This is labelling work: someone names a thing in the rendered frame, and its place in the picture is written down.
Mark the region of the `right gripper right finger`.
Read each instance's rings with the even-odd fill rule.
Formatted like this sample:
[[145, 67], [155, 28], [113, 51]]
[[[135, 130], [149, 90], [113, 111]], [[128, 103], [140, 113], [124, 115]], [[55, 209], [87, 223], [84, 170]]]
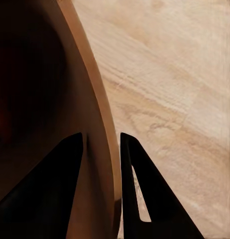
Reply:
[[[120, 150], [124, 239], [204, 239], [139, 140], [121, 132]], [[152, 222], [140, 219], [132, 166]]]

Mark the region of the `can of soda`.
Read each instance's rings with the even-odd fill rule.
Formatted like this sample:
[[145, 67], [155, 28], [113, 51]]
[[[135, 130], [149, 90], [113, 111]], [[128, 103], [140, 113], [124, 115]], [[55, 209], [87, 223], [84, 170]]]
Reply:
[[30, 57], [15, 46], [0, 43], [0, 145], [11, 137], [35, 80]]

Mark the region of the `trash can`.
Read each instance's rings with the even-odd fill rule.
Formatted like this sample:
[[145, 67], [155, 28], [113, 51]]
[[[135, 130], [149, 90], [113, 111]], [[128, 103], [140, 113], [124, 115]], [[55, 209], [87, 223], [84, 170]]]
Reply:
[[0, 43], [24, 51], [36, 80], [0, 145], [0, 201], [64, 138], [83, 155], [66, 239], [117, 239], [122, 171], [107, 93], [71, 0], [0, 0]]

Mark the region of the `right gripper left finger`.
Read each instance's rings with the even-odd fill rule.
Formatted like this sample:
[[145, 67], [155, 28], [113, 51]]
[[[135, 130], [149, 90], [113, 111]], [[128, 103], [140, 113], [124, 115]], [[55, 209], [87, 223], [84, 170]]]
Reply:
[[0, 201], [0, 239], [66, 239], [82, 155], [64, 138]]

